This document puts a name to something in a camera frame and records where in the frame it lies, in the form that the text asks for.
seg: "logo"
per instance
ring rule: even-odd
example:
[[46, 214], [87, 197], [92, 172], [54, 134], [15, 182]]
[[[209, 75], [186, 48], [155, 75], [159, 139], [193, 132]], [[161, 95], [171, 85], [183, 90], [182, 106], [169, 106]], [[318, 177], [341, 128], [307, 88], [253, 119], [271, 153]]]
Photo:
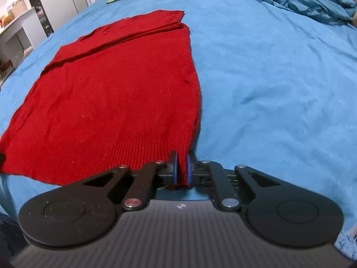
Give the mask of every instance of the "logo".
[[185, 204], [178, 204], [177, 208], [178, 209], [185, 209], [187, 206]]

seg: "blue bedsheet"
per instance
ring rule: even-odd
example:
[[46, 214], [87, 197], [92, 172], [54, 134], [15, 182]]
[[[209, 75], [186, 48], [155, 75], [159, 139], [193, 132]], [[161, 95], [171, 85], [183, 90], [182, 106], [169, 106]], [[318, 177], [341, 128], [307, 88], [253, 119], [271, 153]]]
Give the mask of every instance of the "blue bedsheet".
[[[261, 0], [97, 1], [45, 40], [3, 85], [0, 134], [61, 45], [157, 9], [184, 10], [190, 28], [202, 92], [198, 159], [224, 168], [247, 164], [324, 194], [342, 207], [344, 228], [350, 228], [357, 219], [357, 30]], [[29, 198], [55, 188], [22, 176], [0, 178], [0, 204], [13, 217]]]

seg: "metal screw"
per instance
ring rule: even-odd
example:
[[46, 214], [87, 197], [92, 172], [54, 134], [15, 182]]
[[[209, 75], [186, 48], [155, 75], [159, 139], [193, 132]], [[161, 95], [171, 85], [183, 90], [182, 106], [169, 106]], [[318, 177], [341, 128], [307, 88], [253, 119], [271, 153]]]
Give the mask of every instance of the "metal screw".
[[124, 201], [126, 207], [138, 207], [141, 205], [141, 200], [138, 198], [128, 198]]
[[238, 207], [239, 200], [235, 198], [225, 198], [224, 200], [222, 200], [222, 205], [224, 207]]

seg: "ribbed black surface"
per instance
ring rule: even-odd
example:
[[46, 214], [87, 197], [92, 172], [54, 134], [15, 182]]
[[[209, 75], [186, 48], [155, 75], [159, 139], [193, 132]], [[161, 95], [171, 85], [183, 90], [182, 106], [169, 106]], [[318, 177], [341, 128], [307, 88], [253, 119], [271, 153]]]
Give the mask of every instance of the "ribbed black surface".
[[30, 246], [16, 268], [346, 268], [332, 245], [310, 250], [273, 246], [252, 234], [238, 214], [210, 201], [152, 200], [125, 213], [104, 238], [85, 247], [50, 251]]

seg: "red sweater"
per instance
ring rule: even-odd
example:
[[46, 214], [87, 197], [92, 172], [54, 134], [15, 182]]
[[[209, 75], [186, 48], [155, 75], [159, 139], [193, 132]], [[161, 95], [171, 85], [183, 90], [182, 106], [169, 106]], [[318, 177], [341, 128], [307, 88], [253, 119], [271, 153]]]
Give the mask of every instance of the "red sweater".
[[65, 185], [186, 154], [200, 91], [183, 11], [158, 10], [62, 46], [0, 140], [2, 171]]

